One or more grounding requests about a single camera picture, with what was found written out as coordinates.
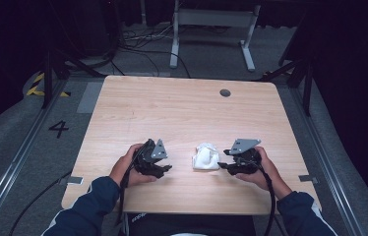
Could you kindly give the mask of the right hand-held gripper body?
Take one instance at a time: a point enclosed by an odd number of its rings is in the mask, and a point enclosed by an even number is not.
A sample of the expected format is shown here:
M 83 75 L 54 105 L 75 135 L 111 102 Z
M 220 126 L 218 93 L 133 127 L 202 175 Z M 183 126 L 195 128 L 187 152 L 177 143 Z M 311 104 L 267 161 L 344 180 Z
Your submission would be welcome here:
M 255 146 L 261 142 L 259 139 L 236 139 L 230 149 L 223 152 L 233 157 L 234 168 L 243 169 L 244 174 L 255 173 L 261 164 L 262 158 L 255 150 Z

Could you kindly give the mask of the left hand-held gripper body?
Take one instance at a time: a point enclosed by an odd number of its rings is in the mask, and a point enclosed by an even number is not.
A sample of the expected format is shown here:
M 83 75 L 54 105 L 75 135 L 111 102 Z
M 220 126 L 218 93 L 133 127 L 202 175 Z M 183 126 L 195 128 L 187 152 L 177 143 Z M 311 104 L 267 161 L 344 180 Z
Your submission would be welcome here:
M 133 166 L 143 175 L 153 175 L 162 172 L 156 163 L 166 158 L 167 153 L 162 140 L 155 143 L 152 139 L 148 139 L 134 154 Z

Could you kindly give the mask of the person's left hand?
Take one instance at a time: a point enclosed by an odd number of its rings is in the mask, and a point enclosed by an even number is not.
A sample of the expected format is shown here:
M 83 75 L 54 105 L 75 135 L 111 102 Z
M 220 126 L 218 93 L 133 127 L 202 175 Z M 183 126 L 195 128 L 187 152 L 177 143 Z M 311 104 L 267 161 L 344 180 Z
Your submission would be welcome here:
M 142 146 L 142 144 L 134 144 L 129 147 L 127 152 L 121 156 L 112 167 L 109 177 L 118 185 L 121 185 L 121 181 L 125 176 L 129 165 L 132 163 L 134 153 Z M 128 186 L 136 186 L 139 184 L 150 183 L 156 181 L 156 178 L 150 175 L 143 175 L 137 172 L 135 169 L 131 169 L 129 172 Z

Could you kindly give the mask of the person's right hand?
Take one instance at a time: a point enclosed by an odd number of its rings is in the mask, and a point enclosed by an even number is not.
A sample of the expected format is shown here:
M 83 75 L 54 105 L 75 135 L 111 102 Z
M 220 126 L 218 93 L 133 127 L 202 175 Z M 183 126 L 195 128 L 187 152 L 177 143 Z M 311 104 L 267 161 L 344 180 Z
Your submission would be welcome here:
M 268 158 L 268 155 L 265 149 L 263 147 L 255 147 L 255 150 L 260 154 L 262 158 L 262 161 L 261 161 L 262 167 L 265 173 L 271 179 L 271 183 L 273 185 L 273 190 L 274 190 L 276 198 L 278 200 L 282 200 L 284 197 L 291 194 L 292 190 L 279 175 L 276 166 Z M 242 181 L 254 183 L 263 190 L 267 191 L 269 189 L 267 178 L 262 173 L 258 173 L 258 172 L 253 173 L 253 174 L 239 173 L 239 174 L 236 174 L 236 177 Z

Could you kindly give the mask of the person's dark clothed lap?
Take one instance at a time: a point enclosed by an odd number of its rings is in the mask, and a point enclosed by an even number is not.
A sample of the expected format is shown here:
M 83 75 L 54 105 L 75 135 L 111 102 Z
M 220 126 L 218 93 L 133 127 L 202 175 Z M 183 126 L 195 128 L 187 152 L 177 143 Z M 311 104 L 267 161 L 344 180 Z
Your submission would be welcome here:
M 128 213 L 126 236 L 256 236 L 252 216 Z

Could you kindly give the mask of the grey floor patch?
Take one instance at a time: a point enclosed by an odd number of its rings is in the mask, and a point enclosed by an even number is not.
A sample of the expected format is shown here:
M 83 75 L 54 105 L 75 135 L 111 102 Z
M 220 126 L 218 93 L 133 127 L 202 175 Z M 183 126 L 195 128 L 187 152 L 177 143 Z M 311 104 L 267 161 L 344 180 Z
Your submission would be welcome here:
M 90 82 L 87 84 L 77 108 L 78 113 L 93 113 L 101 88 L 102 83 Z

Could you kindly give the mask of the black metal stand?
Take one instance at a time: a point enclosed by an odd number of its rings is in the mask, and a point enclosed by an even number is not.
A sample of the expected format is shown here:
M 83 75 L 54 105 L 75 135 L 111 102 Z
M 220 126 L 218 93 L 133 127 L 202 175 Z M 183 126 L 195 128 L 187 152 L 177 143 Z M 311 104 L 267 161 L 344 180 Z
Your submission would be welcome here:
M 70 73 L 68 66 L 65 64 L 66 61 L 72 63 L 81 71 L 86 72 L 94 78 L 104 78 L 102 73 L 96 71 L 68 53 L 57 48 L 48 49 L 44 57 L 44 99 L 42 109 L 45 109 L 53 98 L 53 75 L 56 75 L 59 80 L 67 80 L 69 78 Z
M 302 96 L 302 106 L 303 110 L 307 116 L 310 115 L 310 98 L 311 98 L 311 89 L 312 89 L 312 81 L 313 81 L 313 67 L 312 63 L 308 59 L 300 59 L 292 61 L 273 72 L 265 73 L 262 78 L 260 78 L 260 82 L 270 82 L 272 79 L 287 73 L 289 70 L 292 73 L 287 80 L 287 85 L 290 88 L 297 88 L 301 82 L 304 82 L 303 87 L 303 96 Z

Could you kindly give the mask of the yellow black hazard tape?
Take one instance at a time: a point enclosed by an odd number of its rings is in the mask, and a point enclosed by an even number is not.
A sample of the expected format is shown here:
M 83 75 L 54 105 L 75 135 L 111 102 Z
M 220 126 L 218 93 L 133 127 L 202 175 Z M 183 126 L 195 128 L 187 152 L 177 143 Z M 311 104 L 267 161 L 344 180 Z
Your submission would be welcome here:
M 39 73 L 36 78 L 33 80 L 31 87 L 27 91 L 27 95 L 39 95 L 45 96 L 45 92 L 43 90 L 38 90 L 38 86 L 40 82 L 44 79 L 44 73 Z

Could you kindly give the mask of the metal floor rail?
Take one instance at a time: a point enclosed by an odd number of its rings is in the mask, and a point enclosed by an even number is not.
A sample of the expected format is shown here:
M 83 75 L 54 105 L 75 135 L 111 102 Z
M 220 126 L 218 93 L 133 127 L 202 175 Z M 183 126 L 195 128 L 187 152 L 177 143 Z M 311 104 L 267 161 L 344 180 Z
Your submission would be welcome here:
M 66 81 L 57 81 L 55 87 L 51 92 L 47 93 L 50 98 L 47 100 L 47 105 L 44 108 L 40 108 L 38 114 L 36 115 L 33 123 L 25 136 L 22 144 L 18 148 L 16 154 L 14 155 L 12 161 L 9 164 L 6 172 L 0 179 L 0 207 L 3 205 L 6 197 L 8 196 L 10 190 L 12 189 L 19 173 L 21 172 L 26 160 L 29 157 L 33 144 L 38 137 L 38 133 L 42 128 L 48 114 L 53 108 L 54 104 L 58 100 L 60 93 L 65 88 Z
M 323 146 L 322 140 L 318 134 L 318 131 L 310 116 L 306 115 L 303 109 L 302 96 L 296 88 L 289 90 L 298 112 L 300 113 L 301 119 L 305 124 L 306 130 L 311 136 L 311 141 L 317 150 L 318 161 L 321 165 L 322 172 L 325 175 L 328 186 L 337 204 L 339 213 L 343 219 L 345 227 L 350 236 L 364 236 L 362 233 L 362 227 L 357 220 L 355 213 L 353 212 L 349 200 L 345 194 L 343 185 L 341 184 L 335 169 L 333 168 L 329 156 Z

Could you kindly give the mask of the white metal desk frame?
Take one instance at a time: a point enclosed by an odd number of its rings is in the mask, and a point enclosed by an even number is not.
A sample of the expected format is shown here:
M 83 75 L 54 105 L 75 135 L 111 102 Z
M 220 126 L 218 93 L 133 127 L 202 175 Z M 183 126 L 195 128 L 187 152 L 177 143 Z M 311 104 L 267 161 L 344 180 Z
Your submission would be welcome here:
M 252 11 L 225 11 L 225 10 L 199 10 L 181 7 L 180 0 L 174 0 L 173 12 L 173 39 L 169 67 L 174 69 L 178 65 L 179 54 L 179 27 L 180 26 L 210 26 L 246 28 L 247 36 L 239 41 L 247 70 L 256 70 L 250 51 L 250 42 L 257 20 L 260 15 L 261 6 L 256 4 Z

